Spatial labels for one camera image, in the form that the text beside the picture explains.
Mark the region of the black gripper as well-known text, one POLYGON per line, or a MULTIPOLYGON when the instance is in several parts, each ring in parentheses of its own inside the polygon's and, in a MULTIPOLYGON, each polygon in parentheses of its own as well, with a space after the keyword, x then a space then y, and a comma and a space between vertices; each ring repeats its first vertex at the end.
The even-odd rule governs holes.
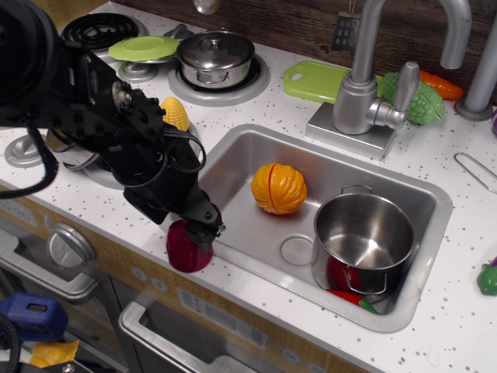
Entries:
POLYGON ((219 208, 202 190, 191 190, 169 213, 187 221, 186 234, 203 251, 210 251, 214 236, 220 237, 226 229, 219 208))

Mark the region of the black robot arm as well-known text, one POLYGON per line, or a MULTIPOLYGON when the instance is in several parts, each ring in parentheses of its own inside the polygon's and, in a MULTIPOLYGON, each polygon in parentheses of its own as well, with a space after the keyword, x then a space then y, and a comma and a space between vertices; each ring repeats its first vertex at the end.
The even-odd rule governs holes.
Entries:
POLYGON ((40 153, 40 181, 2 193, 24 197, 48 187, 58 164, 40 130, 56 131, 97 154, 130 204, 155 223, 170 214, 209 249, 224 230, 221 213, 198 186, 207 160, 200 141, 164 122, 164 110, 121 81, 89 49, 62 39, 30 1, 1 3, 1 123, 24 127, 40 153))

